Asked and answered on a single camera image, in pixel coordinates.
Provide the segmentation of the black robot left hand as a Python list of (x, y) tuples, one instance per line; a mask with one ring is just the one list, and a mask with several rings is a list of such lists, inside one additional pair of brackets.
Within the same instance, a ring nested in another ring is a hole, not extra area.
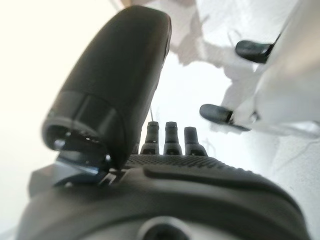
[(18, 240), (308, 240), (298, 204), (266, 178), (228, 166), (175, 122), (142, 126), (172, 33), (131, 6), (94, 37), (42, 125), (56, 161), (34, 171)]

